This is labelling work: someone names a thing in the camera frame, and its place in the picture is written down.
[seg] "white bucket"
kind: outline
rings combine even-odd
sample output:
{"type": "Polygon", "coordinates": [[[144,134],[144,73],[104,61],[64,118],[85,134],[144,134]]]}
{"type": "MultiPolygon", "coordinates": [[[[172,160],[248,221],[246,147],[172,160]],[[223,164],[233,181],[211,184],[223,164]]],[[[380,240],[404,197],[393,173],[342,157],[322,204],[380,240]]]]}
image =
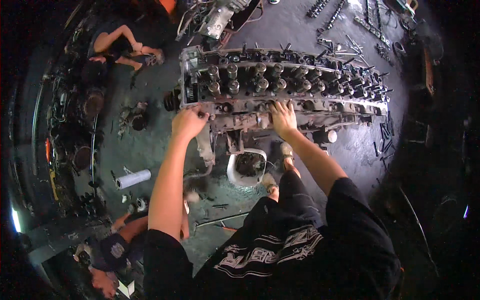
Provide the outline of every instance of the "white bucket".
{"type": "Polygon", "coordinates": [[[228,180],[231,183],[233,183],[235,185],[239,185],[239,186],[255,186],[255,185],[259,184],[260,182],[262,182],[262,178],[264,177],[265,168],[266,168],[266,161],[267,161],[267,154],[263,150],[253,149],[253,148],[245,148],[244,152],[245,153],[248,153],[248,152],[256,153],[256,154],[260,154],[261,156],[263,156],[264,159],[265,159],[265,165],[264,165],[263,171],[258,173],[257,176],[255,176],[255,177],[247,177],[247,176],[243,176],[243,175],[239,174],[235,170],[235,166],[237,164],[237,158],[238,158],[239,154],[232,154],[232,155],[230,155],[230,159],[228,160],[228,166],[227,166],[228,180]]]}

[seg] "hand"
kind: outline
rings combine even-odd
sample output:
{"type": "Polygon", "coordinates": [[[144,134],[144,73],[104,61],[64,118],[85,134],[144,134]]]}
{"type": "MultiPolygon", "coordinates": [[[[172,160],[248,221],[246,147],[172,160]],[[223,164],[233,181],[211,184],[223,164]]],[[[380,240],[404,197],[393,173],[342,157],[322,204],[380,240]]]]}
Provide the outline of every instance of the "hand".
{"type": "Polygon", "coordinates": [[[105,63],[107,61],[107,59],[103,56],[91,57],[89,60],[91,60],[91,61],[101,61],[102,63],[105,63]]]}
{"type": "Polygon", "coordinates": [[[291,101],[286,104],[284,101],[277,101],[275,105],[270,105],[272,113],[273,127],[276,133],[284,140],[289,132],[297,131],[297,118],[293,111],[291,101]]]}
{"type": "Polygon", "coordinates": [[[202,112],[199,105],[182,109],[173,118],[172,138],[184,138],[189,142],[202,130],[209,116],[208,113],[202,112]]]}
{"type": "Polygon", "coordinates": [[[144,45],[143,45],[142,43],[140,43],[140,42],[136,42],[136,43],[133,43],[133,44],[132,44],[132,48],[133,48],[134,51],[140,51],[140,52],[141,52],[143,46],[144,46],[144,45]]]}

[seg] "concrete floor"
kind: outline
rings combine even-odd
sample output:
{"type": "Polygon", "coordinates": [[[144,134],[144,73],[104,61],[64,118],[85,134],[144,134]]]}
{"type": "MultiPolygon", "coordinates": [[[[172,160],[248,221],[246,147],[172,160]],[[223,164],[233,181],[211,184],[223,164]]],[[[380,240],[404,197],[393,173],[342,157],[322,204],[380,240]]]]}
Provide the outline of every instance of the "concrete floor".
{"type": "MultiPolygon", "coordinates": [[[[331,1],[316,19],[305,16],[306,11],[313,4],[313,0],[281,0],[277,5],[271,5],[265,1],[264,16],[261,20],[245,25],[242,30],[234,35],[228,48],[241,48],[243,42],[253,48],[257,42],[263,48],[280,48],[280,43],[292,44],[292,50],[300,50],[311,53],[320,53],[323,47],[316,44],[316,29],[324,26],[338,1],[331,1]]],[[[370,65],[375,65],[380,72],[390,72],[387,85],[395,91],[390,94],[391,102],[389,108],[394,119],[395,131],[394,145],[399,139],[400,127],[406,108],[408,106],[407,87],[401,79],[399,62],[391,53],[391,59],[395,67],[391,67],[374,50],[373,46],[379,42],[372,34],[363,27],[353,23],[354,15],[363,16],[365,1],[349,0],[344,5],[337,18],[334,27],[324,33],[324,38],[331,39],[338,43],[345,44],[349,34],[358,44],[364,46],[365,59],[370,65]]],[[[397,28],[384,26],[384,33],[389,40],[398,41],[404,32],[400,26],[397,28]]],[[[140,196],[149,197],[155,182],[158,169],[168,145],[171,130],[173,112],[165,111],[163,107],[163,94],[171,90],[180,76],[178,54],[185,42],[173,43],[163,47],[167,60],[162,66],[147,68],[139,74],[136,80],[136,88],[130,90],[129,67],[115,66],[111,74],[111,81],[108,86],[106,105],[100,120],[100,127],[104,133],[104,139],[97,153],[97,176],[102,182],[101,194],[105,198],[107,208],[115,219],[123,215],[129,203],[121,203],[121,195],[133,194],[133,199],[140,196]],[[122,106],[134,106],[138,101],[148,102],[148,113],[150,123],[141,131],[125,132],[122,138],[117,135],[119,129],[118,115],[122,106]],[[117,191],[110,175],[112,170],[116,176],[124,174],[123,167],[136,172],[142,169],[149,169],[152,172],[151,180],[139,183],[123,191],[117,191]]],[[[330,155],[335,158],[348,176],[358,185],[366,197],[370,197],[378,187],[377,178],[382,181],[384,167],[375,157],[373,141],[380,141],[379,123],[382,118],[376,118],[372,127],[352,126],[341,129],[338,132],[338,141],[328,147],[330,155]]],[[[265,141],[256,145],[267,152],[268,160],[275,163],[278,159],[275,153],[277,143],[265,141]]],[[[217,147],[217,164],[210,177],[201,182],[193,183],[200,193],[202,200],[198,204],[191,205],[189,221],[191,234],[193,233],[193,222],[202,221],[202,218],[215,219],[223,216],[247,212],[256,201],[265,194],[262,187],[239,188],[231,184],[226,175],[228,157],[225,154],[225,147],[219,143],[217,147]],[[229,204],[226,210],[215,210],[213,204],[229,204]]],[[[299,169],[302,180],[307,186],[312,197],[317,201],[319,207],[324,211],[326,197],[314,183],[312,177],[300,159],[296,157],[296,165],[299,169]]],[[[203,170],[203,162],[196,151],[196,142],[192,141],[187,151],[185,172],[203,170]]],[[[272,170],[274,177],[279,178],[280,174],[272,170]]],[[[82,194],[88,180],[86,174],[78,179],[77,191],[82,194]]],[[[226,222],[229,227],[239,227],[243,218],[226,222]]],[[[216,247],[225,242],[230,232],[213,226],[205,226],[196,231],[196,234],[184,241],[182,244],[194,265],[194,273],[212,254],[216,247]]]]}

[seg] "paper towel roll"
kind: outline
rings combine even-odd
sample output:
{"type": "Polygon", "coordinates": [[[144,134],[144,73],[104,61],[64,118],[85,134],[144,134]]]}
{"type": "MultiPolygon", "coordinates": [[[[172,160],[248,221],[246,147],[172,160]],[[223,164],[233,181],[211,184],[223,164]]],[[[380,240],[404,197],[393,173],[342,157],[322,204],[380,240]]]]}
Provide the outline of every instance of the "paper towel roll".
{"type": "Polygon", "coordinates": [[[152,174],[150,173],[150,171],[146,169],[122,177],[118,177],[116,180],[117,189],[122,190],[139,182],[149,180],[151,176],[152,174]]]}

